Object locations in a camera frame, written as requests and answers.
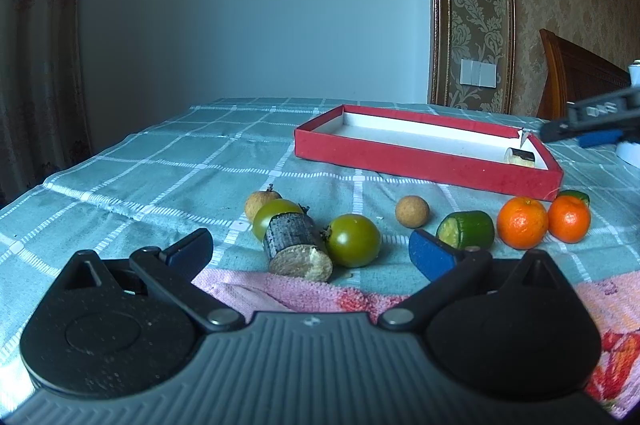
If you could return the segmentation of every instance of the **chair backrest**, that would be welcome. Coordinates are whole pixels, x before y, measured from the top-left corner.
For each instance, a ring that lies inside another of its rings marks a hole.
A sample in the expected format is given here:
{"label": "chair backrest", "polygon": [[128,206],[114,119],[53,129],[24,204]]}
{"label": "chair backrest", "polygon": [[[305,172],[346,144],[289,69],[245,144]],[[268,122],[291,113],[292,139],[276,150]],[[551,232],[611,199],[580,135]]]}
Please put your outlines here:
{"label": "chair backrest", "polygon": [[611,62],[558,37],[540,30],[549,73],[538,116],[556,120],[565,116],[566,103],[628,88],[629,73]]}

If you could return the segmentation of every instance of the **tablecloth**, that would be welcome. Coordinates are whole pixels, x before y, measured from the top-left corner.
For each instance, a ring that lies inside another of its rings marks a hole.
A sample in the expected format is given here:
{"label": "tablecloth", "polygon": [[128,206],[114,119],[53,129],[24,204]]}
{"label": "tablecloth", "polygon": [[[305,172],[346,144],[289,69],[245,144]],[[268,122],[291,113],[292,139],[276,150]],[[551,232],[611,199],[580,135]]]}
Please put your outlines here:
{"label": "tablecloth", "polygon": [[[28,392],[19,360],[20,333],[52,279],[78,249],[105,259],[140,246],[168,246],[198,227],[214,238],[210,267],[264,271],[266,259],[243,213],[246,197],[274,184],[285,198],[310,207],[321,225],[346,212],[374,221],[383,234],[378,260],[337,269],[332,282],[383,294],[417,291],[426,280],[409,261],[410,230],[394,217],[401,196],[431,206],[435,231],[452,211],[480,209],[495,218],[509,196],[300,160],[293,129],[343,103],[340,99],[223,98],[193,106],[132,134],[90,160],[46,179],[0,211],[0,414]],[[424,104],[361,105],[463,116],[535,131],[541,121]],[[546,249],[573,283],[640,269],[640,172],[613,146],[584,150],[575,140],[549,146],[564,169],[564,188],[591,196],[593,223],[576,245],[550,236]],[[495,257],[519,257],[499,240]]]}

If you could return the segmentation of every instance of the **cardboard box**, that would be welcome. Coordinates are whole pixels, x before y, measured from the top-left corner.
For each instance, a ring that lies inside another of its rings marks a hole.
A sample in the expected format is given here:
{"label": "cardboard box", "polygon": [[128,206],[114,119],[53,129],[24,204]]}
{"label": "cardboard box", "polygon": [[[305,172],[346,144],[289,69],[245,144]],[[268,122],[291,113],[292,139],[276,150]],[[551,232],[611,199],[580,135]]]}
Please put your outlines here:
{"label": "cardboard box", "polygon": [[295,155],[345,167],[552,201],[562,169],[538,138],[535,168],[504,163],[521,132],[487,122],[342,105],[294,131]]}

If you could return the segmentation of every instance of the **light switch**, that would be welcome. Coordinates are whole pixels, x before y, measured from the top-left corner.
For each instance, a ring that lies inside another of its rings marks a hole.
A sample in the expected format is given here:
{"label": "light switch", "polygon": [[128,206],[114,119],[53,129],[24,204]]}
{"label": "light switch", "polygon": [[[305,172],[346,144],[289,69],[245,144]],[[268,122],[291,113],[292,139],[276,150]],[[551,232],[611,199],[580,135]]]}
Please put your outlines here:
{"label": "light switch", "polygon": [[460,84],[494,88],[496,72],[497,66],[495,64],[462,59],[460,61]]}

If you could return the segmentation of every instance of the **sugarcane piece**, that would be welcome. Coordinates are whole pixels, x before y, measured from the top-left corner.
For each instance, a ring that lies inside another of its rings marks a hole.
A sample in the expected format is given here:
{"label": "sugarcane piece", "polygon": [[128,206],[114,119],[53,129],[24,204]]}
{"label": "sugarcane piece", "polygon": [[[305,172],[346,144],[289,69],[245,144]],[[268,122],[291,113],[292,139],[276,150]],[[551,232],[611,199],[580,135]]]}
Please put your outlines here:
{"label": "sugarcane piece", "polygon": [[536,166],[536,157],[532,152],[528,150],[515,149],[513,147],[510,147],[504,154],[504,162],[513,165],[533,168]]}
{"label": "sugarcane piece", "polygon": [[262,240],[269,272],[324,282],[333,264],[313,220],[306,214],[287,212],[271,218]]}

